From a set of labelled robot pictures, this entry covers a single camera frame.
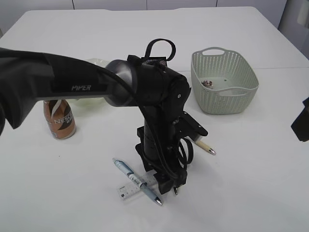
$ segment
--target small object in basket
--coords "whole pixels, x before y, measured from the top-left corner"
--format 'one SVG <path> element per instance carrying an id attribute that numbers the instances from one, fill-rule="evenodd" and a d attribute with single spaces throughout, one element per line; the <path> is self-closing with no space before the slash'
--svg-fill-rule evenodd
<path id="1" fill-rule="evenodd" d="M 206 88 L 213 89 L 212 81 L 202 81 L 202 85 Z"/>

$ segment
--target can label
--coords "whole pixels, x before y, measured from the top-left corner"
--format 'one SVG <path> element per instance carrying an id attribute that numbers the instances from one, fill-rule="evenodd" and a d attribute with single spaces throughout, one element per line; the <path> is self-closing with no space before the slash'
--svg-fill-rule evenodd
<path id="1" fill-rule="evenodd" d="M 44 101 L 44 115 L 55 138 L 66 139 L 75 133 L 74 117 L 66 100 Z"/>

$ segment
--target blue pen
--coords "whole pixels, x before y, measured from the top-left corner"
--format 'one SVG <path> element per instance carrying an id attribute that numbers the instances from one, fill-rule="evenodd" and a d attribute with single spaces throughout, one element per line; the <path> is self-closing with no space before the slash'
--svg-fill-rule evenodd
<path id="1" fill-rule="evenodd" d="M 158 196 L 148 188 L 147 183 L 142 182 L 134 172 L 121 160 L 115 158 L 112 159 L 116 167 L 122 171 L 134 184 L 136 184 L 153 202 L 158 205 L 163 205 L 162 201 Z"/>

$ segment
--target robotic arm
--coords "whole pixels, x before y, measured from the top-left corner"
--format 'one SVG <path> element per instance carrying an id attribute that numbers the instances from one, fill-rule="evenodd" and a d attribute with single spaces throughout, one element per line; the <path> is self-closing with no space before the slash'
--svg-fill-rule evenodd
<path id="1" fill-rule="evenodd" d="M 207 136 L 187 112 L 186 78 L 156 62 L 128 56 L 106 68 L 45 53 L 0 49 L 0 134 L 5 119 L 19 127 L 40 100 L 104 97 L 113 106 L 137 106 L 145 122 L 136 145 L 146 171 L 156 170 L 160 193 L 184 185 L 196 141 Z M 181 143 L 185 141 L 188 154 Z"/>

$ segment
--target pen tip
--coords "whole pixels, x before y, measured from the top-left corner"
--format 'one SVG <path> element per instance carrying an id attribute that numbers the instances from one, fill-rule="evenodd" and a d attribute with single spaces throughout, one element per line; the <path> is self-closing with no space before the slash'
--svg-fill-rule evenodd
<path id="1" fill-rule="evenodd" d="M 215 156 L 215 155 L 217 155 L 217 153 L 211 148 L 210 149 L 210 152 Z"/>
<path id="2" fill-rule="evenodd" d="M 158 197 L 155 199 L 155 202 L 157 202 L 158 205 L 163 205 L 162 201 Z"/>

